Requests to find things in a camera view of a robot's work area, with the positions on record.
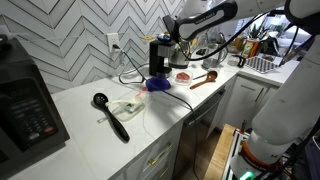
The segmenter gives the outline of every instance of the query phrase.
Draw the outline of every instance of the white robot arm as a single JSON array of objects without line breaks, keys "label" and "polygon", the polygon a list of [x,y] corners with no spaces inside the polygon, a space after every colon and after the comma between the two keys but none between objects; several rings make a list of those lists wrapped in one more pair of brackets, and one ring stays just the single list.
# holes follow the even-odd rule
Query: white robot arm
[{"label": "white robot arm", "polygon": [[268,169],[296,138],[314,126],[320,116],[320,26],[317,23],[320,21],[320,1],[226,0],[196,17],[177,20],[170,16],[163,18],[172,40],[190,41],[210,27],[282,5],[291,23],[316,38],[296,70],[254,117],[250,138],[243,144],[241,153],[231,160],[231,169],[237,177],[247,171],[257,176]]},{"label": "white robot arm", "polygon": [[283,6],[285,0],[225,0],[216,7],[198,16],[194,16],[206,8],[204,2],[207,1],[187,1],[186,7],[184,7],[179,15],[180,18],[177,20],[173,20],[169,15],[163,17],[163,21],[170,33],[171,39],[176,42],[179,41],[179,38],[191,41],[198,33],[209,29],[210,27],[226,21],[242,19],[268,12]]}]

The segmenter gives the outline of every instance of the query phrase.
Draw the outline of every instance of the wall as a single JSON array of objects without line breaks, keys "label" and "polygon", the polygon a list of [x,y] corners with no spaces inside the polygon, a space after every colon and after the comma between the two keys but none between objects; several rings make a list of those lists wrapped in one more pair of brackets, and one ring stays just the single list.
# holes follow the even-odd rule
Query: wall
[{"label": "wall", "polygon": [[140,37],[166,31],[164,15],[175,16],[184,0],[0,0],[5,25],[35,60],[51,93],[130,69],[110,54],[106,34],[139,64],[149,43]]}]

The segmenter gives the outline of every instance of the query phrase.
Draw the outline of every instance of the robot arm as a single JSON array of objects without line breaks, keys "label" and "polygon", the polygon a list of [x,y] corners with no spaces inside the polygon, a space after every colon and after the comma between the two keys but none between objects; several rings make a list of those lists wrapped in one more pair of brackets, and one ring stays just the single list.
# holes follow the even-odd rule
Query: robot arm
[{"label": "robot arm", "polygon": [[[268,12],[274,8],[284,5],[285,0],[225,0],[216,7],[196,17],[183,16],[173,20],[169,15],[163,17],[163,21],[171,35],[171,39],[179,42],[179,38],[186,41],[193,40],[198,33],[230,20],[251,17],[260,13]],[[190,7],[198,7],[199,1],[187,2]]]}]

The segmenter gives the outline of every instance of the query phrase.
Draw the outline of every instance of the drawer handle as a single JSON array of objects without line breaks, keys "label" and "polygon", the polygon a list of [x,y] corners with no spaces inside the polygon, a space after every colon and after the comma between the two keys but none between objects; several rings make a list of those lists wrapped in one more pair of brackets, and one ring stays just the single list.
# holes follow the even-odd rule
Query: drawer handle
[{"label": "drawer handle", "polygon": [[241,87],[244,87],[244,88],[250,89],[251,91],[256,91],[255,89],[253,89],[253,88],[251,88],[251,87],[248,87],[248,86],[245,86],[245,85],[241,85]]},{"label": "drawer handle", "polygon": [[148,163],[151,165],[155,165],[162,158],[162,156],[164,156],[171,148],[172,148],[172,144],[171,142],[168,142],[166,148],[160,153],[160,155],[154,159],[151,158],[148,161]]},{"label": "drawer handle", "polygon": [[260,97],[261,93],[263,92],[263,90],[264,90],[264,88],[262,88],[262,89],[261,89],[261,91],[260,91],[259,95],[257,96],[257,98],[256,98],[256,100],[255,100],[254,102],[257,102],[257,101],[258,101],[258,99],[259,99],[259,97]]},{"label": "drawer handle", "polygon": [[167,173],[168,169],[169,169],[169,166],[166,164],[166,166],[163,168],[162,173],[157,177],[157,180],[158,180],[158,179],[161,179],[162,176]]}]

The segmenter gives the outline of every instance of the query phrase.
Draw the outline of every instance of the power cord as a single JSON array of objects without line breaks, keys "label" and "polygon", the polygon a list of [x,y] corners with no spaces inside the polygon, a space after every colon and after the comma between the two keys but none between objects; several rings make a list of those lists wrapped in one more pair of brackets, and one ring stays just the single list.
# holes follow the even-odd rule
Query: power cord
[{"label": "power cord", "polygon": [[290,177],[291,180],[298,180],[295,176],[292,175],[288,170],[284,169],[283,172]]},{"label": "power cord", "polygon": [[[148,65],[148,64],[149,64],[149,63],[142,64],[142,65],[140,65],[140,66],[138,67],[138,69],[140,69],[141,67],[146,66],[146,65]],[[130,74],[130,73],[133,73],[133,72],[135,72],[135,71],[137,71],[137,70],[136,70],[136,69],[134,69],[134,70],[131,70],[131,71],[128,71],[128,72],[123,72],[123,73],[119,74],[119,76],[118,76],[118,80],[119,80],[119,82],[120,82],[121,84],[136,84],[136,83],[143,83],[143,82],[145,81],[145,79],[143,79],[143,78],[142,78],[142,80],[141,80],[141,81],[137,81],[137,82],[123,82],[123,81],[122,81],[122,79],[121,79],[121,76],[122,76],[122,75],[124,75],[124,74]]]},{"label": "power cord", "polygon": [[[138,67],[136,67],[135,66],[135,64],[132,62],[132,60],[131,60],[131,58],[129,57],[129,55],[123,50],[123,49],[121,49],[118,45],[116,45],[116,44],[114,44],[114,45],[112,45],[113,46],[113,48],[115,48],[115,49],[120,49],[120,51],[122,52],[122,53],[124,53],[124,55],[129,59],[129,61],[131,62],[131,64],[133,65],[133,67],[135,68],[135,70],[140,74],[140,76],[142,77],[142,80],[144,81],[144,80],[146,80],[146,81],[148,81],[147,80],[147,78],[145,78],[144,76],[143,76],[143,74],[139,71],[139,68]],[[197,158],[197,149],[198,149],[198,130],[197,130],[197,118],[196,118],[196,115],[195,115],[195,113],[194,113],[194,110],[193,110],[193,108],[192,108],[192,106],[188,103],[188,102],[186,102],[185,100],[183,100],[183,99],[181,99],[181,98],[179,98],[179,97],[177,97],[177,96],[175,96],[175,95],[173,95],[173,94],[171,94],[171,93],[168,93],[168,92],[166,92],[166,91],[164,91],[164,90],[161,90],[163,93],[165,93],[165,94],[167,94],[167,95],[169,95],[169,96],[171,96],[171,97],[173,97],[173,98],[176,98],[176,99],[178,99],[179,101],[181,101],[181,102],[183,102],[183,103],[185,103],[188,107],[189,107],[189,109],[191,110],[191,113],[192,113],[192,115],[193,115],[193,118],[194,118],[194,130],[195,130],[195,151],[194,151],[194,157],[193,157],[193,167],[192,167],[192,170],[193,170],[193,173],[194,173],[194,175],[195,175],[195,177],[197,178],[197,180],[199,180],[199,177],[198,177],[198,175],[197,175],[197,173],[196,173],[196,170],[195,170],[195,165],[196,165],[196,158]]]},{"label": "power cord", "polygon": [[286,54],[283,56],[283,58],[282,58],[282,60],[281,60],[281,62],[280,62],[280,64],[279,64],[279,66],[284,65],[284,63],[285,63],[284,59],[285,59],[285,58],[287,57],[287,55],[289,54],[289,52],[290,52],[290,50],[291,50],[291,48],[292,48],[292,46],[293,46],[293,44],[294,44],[294,41],[296,41],[296,38],[297,38],[297,35],[298,35],[298,31],[299,31],[299,27],[297,26],[297,29],[296,29],[296,32],[294,33],[293,39],[292,39],[292,41],[291,41],[291,44],[290,44],[290,46],[289,46]]}]

